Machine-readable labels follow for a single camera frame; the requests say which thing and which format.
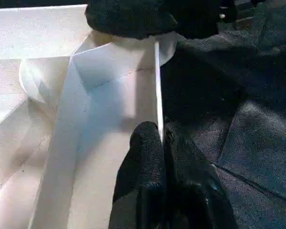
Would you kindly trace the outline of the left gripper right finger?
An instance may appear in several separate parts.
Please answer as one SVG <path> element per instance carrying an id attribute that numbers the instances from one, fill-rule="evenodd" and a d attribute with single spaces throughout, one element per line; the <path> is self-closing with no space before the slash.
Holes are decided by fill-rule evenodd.
<path id="1" fill-rule="evenodd" d="M 214 166 L 178 122 L 165 124 L 164 158 L 171 229 L 236 229 L 233 209 Z"/>

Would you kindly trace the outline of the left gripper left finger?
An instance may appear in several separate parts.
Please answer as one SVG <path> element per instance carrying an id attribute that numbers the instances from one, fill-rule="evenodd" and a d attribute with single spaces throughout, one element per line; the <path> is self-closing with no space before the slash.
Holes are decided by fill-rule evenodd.
<path id="1" fill-rule="evenodd" d="M 109 228 L 160 229 L 165 221 L 166 170 L 157 125 L 140 123 L 116 177 Z"/>

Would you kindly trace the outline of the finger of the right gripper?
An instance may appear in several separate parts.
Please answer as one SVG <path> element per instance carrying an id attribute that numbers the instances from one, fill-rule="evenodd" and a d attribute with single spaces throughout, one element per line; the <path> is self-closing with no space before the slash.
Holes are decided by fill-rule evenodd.
<path id="1" fill-rule="evenodd" d="M 96 31 L 145 39 L 176 32 L 188 39 L 218 33 L 217 0 L 91 0 L 85 16 Z"/>

